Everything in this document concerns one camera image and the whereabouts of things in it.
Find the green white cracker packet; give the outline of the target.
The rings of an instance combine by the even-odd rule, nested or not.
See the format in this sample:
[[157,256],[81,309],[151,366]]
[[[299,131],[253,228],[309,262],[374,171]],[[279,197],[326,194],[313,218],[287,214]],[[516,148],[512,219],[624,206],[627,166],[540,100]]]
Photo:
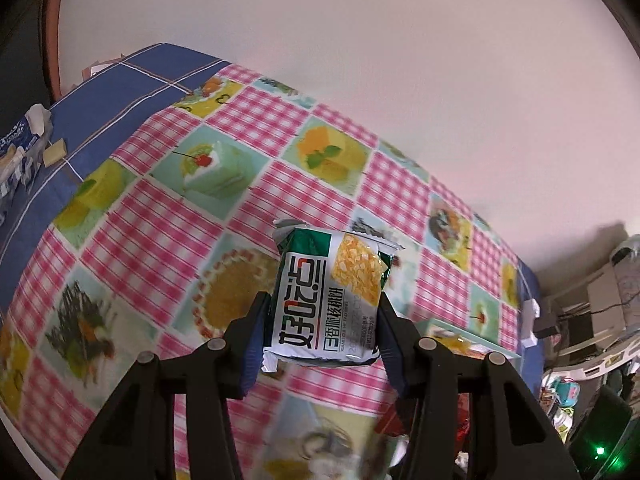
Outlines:
[[273,222],[280,255],[262,370],[284,361],[340,367],[374,363],[376,317],[401,246],[383,237]]

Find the yellow orange snack packet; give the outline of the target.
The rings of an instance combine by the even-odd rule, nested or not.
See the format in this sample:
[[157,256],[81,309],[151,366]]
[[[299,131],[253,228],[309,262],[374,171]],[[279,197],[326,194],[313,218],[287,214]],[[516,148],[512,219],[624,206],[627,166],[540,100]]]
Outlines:
[[433,338],[458,356],[468,356],[469,358],[481,360],[489,352],[482,344],[476,344],[453,333],[435,334]]

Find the red crinkled candy packet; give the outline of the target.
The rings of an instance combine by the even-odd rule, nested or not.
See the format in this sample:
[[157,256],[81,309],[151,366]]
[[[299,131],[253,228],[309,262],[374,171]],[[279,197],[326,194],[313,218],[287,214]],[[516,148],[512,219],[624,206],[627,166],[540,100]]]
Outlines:
[[457,453],[464,450],[465,442],[471,427],[471,398],[469,393],[459,393],[457,397],[457,430],[456,449]]

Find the white tray with green rim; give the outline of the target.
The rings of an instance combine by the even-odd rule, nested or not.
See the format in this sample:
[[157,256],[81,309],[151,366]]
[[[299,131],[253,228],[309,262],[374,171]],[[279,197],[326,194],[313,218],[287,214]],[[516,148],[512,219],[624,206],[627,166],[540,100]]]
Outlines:
[[522,358],[517,353],[437,318],[416,322],[416,329],[421,336],[440,341],[460,356],[483,359],[490,352],[500,352],[517,370],[521,367]]

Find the white shelf with clutter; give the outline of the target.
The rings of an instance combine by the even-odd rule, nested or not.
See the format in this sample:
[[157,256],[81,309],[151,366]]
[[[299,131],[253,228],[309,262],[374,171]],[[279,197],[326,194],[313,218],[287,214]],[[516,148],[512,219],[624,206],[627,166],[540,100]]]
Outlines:
[[539,401],[580,478],[639,475],[639,237],[600,270],[544,300]]

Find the pink checkered fruit tablecloth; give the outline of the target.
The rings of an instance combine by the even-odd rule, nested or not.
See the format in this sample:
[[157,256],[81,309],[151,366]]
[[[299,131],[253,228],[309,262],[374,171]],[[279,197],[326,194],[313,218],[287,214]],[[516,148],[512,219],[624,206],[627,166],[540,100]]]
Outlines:
[[43,231],[1,333],[1,404],[60,474],[138,353],[181,356],[278,270],[273,222],[370,233],[386,292],[518,348],[518,260],[443,180],[363,126],[229,64],[149,117]]

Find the small beige cake piece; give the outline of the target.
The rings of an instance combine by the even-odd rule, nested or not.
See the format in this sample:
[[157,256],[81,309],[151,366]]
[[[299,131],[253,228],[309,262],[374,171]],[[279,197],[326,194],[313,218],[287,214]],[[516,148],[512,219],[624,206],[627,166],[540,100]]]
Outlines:
[[42,162],[46,168],[56,165],[64,160],[67,155],[66,143],[64,139],[58,139],[49,145],[43,152]]

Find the torn blue white wrapper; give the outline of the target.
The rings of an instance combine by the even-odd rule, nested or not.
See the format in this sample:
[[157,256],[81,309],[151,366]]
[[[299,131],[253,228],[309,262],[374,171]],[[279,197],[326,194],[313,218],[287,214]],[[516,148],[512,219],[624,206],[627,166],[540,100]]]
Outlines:
[[1,138],[1,199],[28,185],[42,165],[43,152],[52,133],[51,112],[34,104]]

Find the blue plaid tablecloth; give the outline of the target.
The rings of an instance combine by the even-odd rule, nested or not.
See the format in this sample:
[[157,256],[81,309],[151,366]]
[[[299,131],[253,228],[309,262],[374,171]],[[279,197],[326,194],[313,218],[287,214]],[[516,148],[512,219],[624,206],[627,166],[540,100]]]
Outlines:
[[76,186],[154,113],[180,101],[228,65],[223,58],[175,44],[153,44],[102,70],[52,105],[52,139],[65,141],[67,155],[41,168],[28,188],[18,189],[1,226],[3,312],[43,231]]

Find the pink board by wall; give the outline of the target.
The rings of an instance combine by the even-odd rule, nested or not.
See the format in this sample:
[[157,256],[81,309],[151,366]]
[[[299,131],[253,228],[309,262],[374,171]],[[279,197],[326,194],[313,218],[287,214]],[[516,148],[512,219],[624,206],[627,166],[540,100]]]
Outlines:
[[60,15],[62,0],[42,0],[40,12],[40,40],[44,82],[50,100],[57,101],[63,94],[60,73]]

